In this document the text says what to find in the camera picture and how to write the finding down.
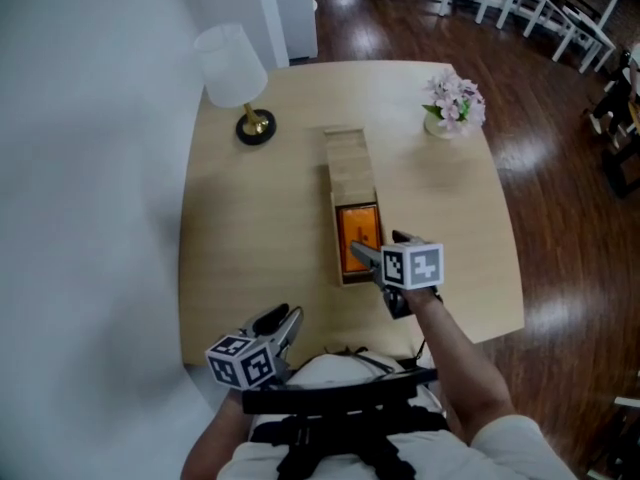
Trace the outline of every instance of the human hand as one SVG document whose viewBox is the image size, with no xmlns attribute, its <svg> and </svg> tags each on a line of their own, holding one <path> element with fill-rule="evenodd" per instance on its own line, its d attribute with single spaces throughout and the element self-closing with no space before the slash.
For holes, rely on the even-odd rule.
<svg viewBox="0 0 640 480">
<path fill-rule="evenodd" d="M 409 304 L 412 313 L 426 308 L 435 302 L 440 302 L 431 288 L 420 288 L 418 290 L 402 290 L 404 300 Z"/>
<path fill-rule="evenodd" d="M 236 405 L 240 404 L 240 406 L 242 407 L 242 391 L 240 391 L 239 389 L 229 388 L 229 391 L 227 392 L 227 399 L 230 403 Z"/>
</svg>

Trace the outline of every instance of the human arm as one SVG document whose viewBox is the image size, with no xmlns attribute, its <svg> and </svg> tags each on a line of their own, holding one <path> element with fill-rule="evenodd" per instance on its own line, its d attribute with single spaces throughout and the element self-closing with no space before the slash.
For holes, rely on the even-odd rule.
<svg viewBox="0 0 640 480">
<path fill-rule="evenodd" d="M 631 83 L 631 92 L 629 93 L 629 101 L 635 103 L 638 90 L 638 59 L 636 52 L 640 50 L 640 43 L 636 43 L 631 48 L 631 60 L 629 62 L 629 82 Z"/>
<path fill-rule="evenodd" d="M 231 390 L 213 421 L 193 445 L 182 468 L 181 480 L 214 480 L 246 442 L 253 416 L 244 414 L 239 391 Z"/>
<path fill-rule="evenodd" d="M 462 332 L 430 288 L 404 292 L 438 368 L 438 379 L 468 443 L 488 423 L 515 414 L 498 369 Z"/>
</svg>

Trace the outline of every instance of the flower vase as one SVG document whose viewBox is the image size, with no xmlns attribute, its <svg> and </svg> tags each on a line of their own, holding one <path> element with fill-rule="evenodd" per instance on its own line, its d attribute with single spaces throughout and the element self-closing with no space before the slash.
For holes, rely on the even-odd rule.
<svg viewBox="0 0 640 480">
<path fill-rule="evenodd" d="M 440 126 L 440 119 L 437 115 L 427 111 L 427 115 L 424 116 L 424 129 L 430 135 L 435 135 L 441 139 L 455 139 L 460 136 L 459 133 L 450 132 L 444 126 Z"/>
</svg>

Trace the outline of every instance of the wooden floor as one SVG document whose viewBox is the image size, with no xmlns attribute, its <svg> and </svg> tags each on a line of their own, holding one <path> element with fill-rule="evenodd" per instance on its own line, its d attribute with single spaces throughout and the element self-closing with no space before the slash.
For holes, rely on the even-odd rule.
<svg viewBox="0 0 640 480">
<path fill-rule="evenodd" d="M 317 0 L 319 62 L 448 62 L 487 100 L 484 127 L 507 199 L 525 299 L 524 330 L 484 344 L 518 410 L 580 473 L 619 394 L 640 393 L 640 191 L 618 200 L 600 170 L 606 143 L 582 110 L 604 78 L 557 36 L 439 0 Z"/>
</svg>

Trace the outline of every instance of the gold lamp base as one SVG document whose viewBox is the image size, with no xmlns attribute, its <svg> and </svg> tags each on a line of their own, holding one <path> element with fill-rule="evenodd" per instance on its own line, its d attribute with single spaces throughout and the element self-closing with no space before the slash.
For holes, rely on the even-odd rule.
<svg viewBox="0 0 640 480">
<path fill-rule="evenodd" d="M 236 135 L 248 146 L 264 144 L 276 133 L 276 118 L 264 109 L 253 110 L 249 103 L 244 105 L 246 114 L 236 124 Z"/>
</svg>

